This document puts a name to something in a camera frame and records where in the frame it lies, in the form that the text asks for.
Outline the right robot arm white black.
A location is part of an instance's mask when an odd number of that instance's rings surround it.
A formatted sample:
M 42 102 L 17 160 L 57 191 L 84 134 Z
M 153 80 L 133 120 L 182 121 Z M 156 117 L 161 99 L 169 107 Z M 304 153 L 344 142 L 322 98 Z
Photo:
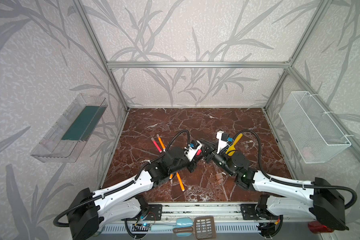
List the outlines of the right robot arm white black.
M 226 173 L 235 177 L 238 187 L 246 191 L 264 192 L 256 211 L 259 216 L 296 216 L 318 221 L 331 230 L 346 231 L 345 210 L 357 201 L 357 193 L 343 186 L 331 185 L 322 178 L 313 182 L 298 181 L 268 175 L 250 168 L 249 160 L 240 152 L 232 156 L 205 140 L 194 146 L 196 157 L 213 161 Z

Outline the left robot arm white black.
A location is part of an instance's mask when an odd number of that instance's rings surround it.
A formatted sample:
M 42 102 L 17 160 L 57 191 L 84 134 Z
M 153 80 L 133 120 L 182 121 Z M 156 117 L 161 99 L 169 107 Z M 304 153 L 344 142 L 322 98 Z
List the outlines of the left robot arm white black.
M 125 181 L 94 192 L 83 189 L 53 224 L 69 228 L 74 240 L 87 240 L 107 223 L 141 215 L 148 204 L 140 194 L 168 182 L 172 174 L 194 167 L 201 154 L 201 149 L 174 147 L 143 164 L 135 176 Z

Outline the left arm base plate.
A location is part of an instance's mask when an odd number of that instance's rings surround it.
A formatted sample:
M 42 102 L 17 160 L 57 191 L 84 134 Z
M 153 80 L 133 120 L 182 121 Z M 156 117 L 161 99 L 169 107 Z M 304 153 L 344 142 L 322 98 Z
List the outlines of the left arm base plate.
M 139 216 L 140 221 L 160 221 L 163 213 L 163 205 L 148 204 L 147 208 L 142 210 Z

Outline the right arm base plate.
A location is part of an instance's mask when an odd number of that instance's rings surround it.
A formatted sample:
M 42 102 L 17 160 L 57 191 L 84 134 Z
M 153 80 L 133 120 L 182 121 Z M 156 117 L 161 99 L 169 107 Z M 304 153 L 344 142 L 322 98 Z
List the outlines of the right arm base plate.
M 262 216 L 256 209 L 257 203 L 246 203 L 240 204 L 240 211 L 243 217 L 243 220 L 268 220 L 267 217 Z

